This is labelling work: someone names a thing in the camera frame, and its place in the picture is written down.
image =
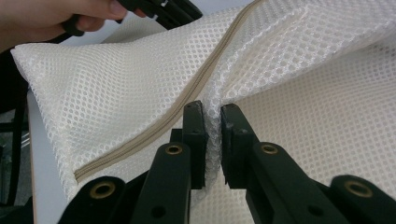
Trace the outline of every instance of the black clamp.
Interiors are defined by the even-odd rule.
[[[237,105],[221,108],[221,126],[225,179],[247,190],[255,223],[396,223],[396,202],[381,189],[353,175],[329,187],[309,178],[285,149],[259,141]],[[127,184],[109,176],[89,182],[59,223],[189,223],[191,189],[205,185],[206,139],[202,105],[192,102],[149,171]]]
[[[196,21],[203,16],[200,9],[189,0],[119,0],[119,2],[129,11],[139,8],[146,16],[154,19],[167,30]],[[68,34],[84,35],[84,32],[76,28],[78,18],[79,15],[73,15],[62,23]]]

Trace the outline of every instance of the finger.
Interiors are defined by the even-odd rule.
[[[70,13],[119,20],[126,16],[127,10],[117,0],[68,0],[64,10]]]
[[[84,32],[97,31],[105,24],[105,20],[101,18],[80,16],[77,23],[77,28]]]
[[[138,17],[141,17],[141,18],[145,18],[145,17],[146,17],[146,14],[145,14],[140,8],[137,8],[137,9],[134,11],[134,14],[135,14],[136,16],[138,16]]]
[[[47,41],[64,33],[61,25],[54,25],[47,28],[26,28],[21,30],[20,36],[23,36],[25,42]]]

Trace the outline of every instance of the brass grommet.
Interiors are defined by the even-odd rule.
[[[363,185],[361,182],[358,182],[356,180],[348,180],[344,186],[347,189],[347,191],[359,197],[362,198],[373,197],[373,191],[369,187]]]
[[[180,154],[183,151],[183,148],[180,146],[169,146],[165,149],[165,152],[169,155],[177,155]]]
[[[277,148],[271,145],[262,145],[262,152],[265,152],[267,154],[276,154],[277,153]]]
[[[116,185],[111,181],[102,181],[95,184],[90,191],[93,199],[104,199],[116,190]]]

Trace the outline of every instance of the laundry bag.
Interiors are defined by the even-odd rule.
[[[126,22],[105,43],[17,46],[68,200],[103,175],[130,181],[201,100],[205,189],[191,223],[252,223],[224,185],[220,108],[239,105],[261,141],[313,179],[363,177],[396,197],[396,2],[256,0],[165,31]]]

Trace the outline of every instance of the beige zipper tape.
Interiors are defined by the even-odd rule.
[[[161,137],[164,133],[170,130],[181,118],[183,106],[191,101],[194,101],[198,97],[198,94],[202,91],[206,82],[212,75],[212,72],[218,63],[222,52],[230,44],[233,36],[239,30],[240,26],[245,22],[250,12],[262,1],[264,0],[255,0],[239,12],[213,52],[205,60],[204,64],[194,75],[190,83],[184,88],[183,92],[177,97],[171,108],[159,121],[154,123],[148,129],[121,147],[76,170],[75,178],[77,182],[79,183],[84,178],[134,155],[136,152],[148,146],[157,138]]]

